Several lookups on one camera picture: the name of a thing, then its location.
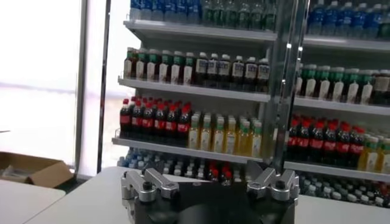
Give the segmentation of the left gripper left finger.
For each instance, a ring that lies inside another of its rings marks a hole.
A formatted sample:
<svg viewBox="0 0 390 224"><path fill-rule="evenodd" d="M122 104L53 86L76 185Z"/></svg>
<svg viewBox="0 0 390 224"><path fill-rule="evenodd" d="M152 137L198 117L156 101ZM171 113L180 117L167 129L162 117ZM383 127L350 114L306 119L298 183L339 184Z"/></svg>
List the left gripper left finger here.
<svg viewBox="0 0 390 224"><path fill-rule="evenodd" d="M168 180L163 175L163 161L149 162L138 173L131 170L121 177L121 195L123 200L138 200L142 203L152 203L157 195L168 200L175 200L180 195L179 184Z"/></svg>

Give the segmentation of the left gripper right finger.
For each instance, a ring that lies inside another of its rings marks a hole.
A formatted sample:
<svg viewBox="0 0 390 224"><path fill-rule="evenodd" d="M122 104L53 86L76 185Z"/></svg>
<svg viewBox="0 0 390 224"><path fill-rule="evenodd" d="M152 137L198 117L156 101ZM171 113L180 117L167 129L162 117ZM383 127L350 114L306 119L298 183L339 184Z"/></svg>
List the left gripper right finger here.
<svg viewBox="0 0 390 224"><path fill-rule="evenodd" d="M246 191L253 201L271 197L276 201L297 201L299 196L299 176L293 170L277 173L273 167L262 168L260 163L248 160L246 164Z"/></svg>

